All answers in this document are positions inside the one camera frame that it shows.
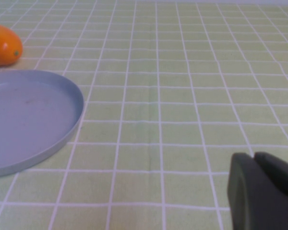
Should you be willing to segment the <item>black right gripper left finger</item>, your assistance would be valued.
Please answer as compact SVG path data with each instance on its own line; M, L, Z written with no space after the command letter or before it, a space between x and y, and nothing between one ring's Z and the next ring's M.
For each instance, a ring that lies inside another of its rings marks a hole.
M288 196L246 153L231 157L227 188L235 230L288 230Z

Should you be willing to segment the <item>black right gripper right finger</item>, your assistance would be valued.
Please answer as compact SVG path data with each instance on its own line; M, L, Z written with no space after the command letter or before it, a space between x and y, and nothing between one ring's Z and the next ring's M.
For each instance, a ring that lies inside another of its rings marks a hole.
M288 163L267 152L256 152L254 160L270 181L288 196Z

